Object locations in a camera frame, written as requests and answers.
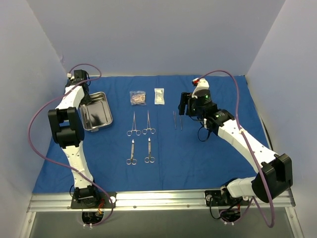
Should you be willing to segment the steel instrument tray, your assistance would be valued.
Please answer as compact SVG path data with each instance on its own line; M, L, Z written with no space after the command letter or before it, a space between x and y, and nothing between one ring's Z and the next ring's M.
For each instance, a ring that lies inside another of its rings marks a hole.
M82 125L86 131L95 132L113 122L110 107L104 92L90 94L91 102L79 107Z

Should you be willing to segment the white paper packet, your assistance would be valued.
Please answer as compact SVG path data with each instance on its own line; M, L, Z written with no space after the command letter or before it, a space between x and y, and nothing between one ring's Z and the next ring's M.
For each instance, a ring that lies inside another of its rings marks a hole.
M155 88L155 105L164 105L164 88Z

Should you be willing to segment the steel hemostat forceps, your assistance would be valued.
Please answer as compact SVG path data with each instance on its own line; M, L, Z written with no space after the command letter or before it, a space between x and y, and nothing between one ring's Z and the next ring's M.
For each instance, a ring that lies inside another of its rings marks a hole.
M136 115L133 113L133 121L132 121L132 128L126 132L127 136L132 136L136 134L137 136L141 135L141 130L138 130L136 127Z
M142 130L143 135L147 135L148 133L150 134L155 134L156 129L151 127L151 121L150 121L150 114L149 111L147 111L147 126Z

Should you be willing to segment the purple printed packet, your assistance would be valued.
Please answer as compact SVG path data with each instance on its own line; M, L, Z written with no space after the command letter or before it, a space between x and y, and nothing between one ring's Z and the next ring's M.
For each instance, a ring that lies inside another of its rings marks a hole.
M146 92L145 91L130 91L130 103L131 105L146 105Z

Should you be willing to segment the blue surgical drape cloth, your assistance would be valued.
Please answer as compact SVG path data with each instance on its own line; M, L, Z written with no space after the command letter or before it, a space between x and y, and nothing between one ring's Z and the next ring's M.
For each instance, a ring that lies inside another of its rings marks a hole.
M233 178L255 176L255 171L230 144L201 128L187 116L180 129L178 105L182 92L192 92L193 75L104 77L90 92L104 92L113 122L97 132L86 132L83 150L90 173L105 191L150 191L217 188ZM155 105L155 88L164 88L164 105ZM130 91L145 91L146 105L131 105ZM127 136L132 128L147 126L147 111L155 134ZM177 129L174 128L176 112ZM145 163L151 139L154 163ZM134 139L136 165L127 165Z

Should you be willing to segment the steel surgical scissors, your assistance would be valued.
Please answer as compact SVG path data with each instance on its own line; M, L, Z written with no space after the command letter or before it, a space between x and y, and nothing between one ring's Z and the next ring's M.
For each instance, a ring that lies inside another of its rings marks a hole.
M148 156L144 159L145 163L154 163L155 158L152 156L151 139L148 138Z
M132 143L131 143L130 158L126 160L127 165L136 165L137 164L137 160L134 158L134 145L135 145L135 141L133 139Z

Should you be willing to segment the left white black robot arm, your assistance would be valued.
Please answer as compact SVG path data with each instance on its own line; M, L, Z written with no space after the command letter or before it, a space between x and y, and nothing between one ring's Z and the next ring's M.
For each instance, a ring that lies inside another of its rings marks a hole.
M48 118L53 140L66 155L74 177L74 199L94 208L100 195L92 184L91 175L83 151L84 128L78 113L82 100L89 97L87 77L72 77L65 86L65 96L58 106L49 110Z

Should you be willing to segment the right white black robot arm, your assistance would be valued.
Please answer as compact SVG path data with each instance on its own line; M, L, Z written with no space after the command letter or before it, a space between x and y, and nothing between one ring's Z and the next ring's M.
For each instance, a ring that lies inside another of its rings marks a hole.
M211 100L210 91L181 93L179 115L196 117L201 127L228 142L252 166L255 177L234 178L220 192L220 199L230 205L237 198L259 198L269 203L293 185L292 160L277 154L250 135L230 112L219 109Z

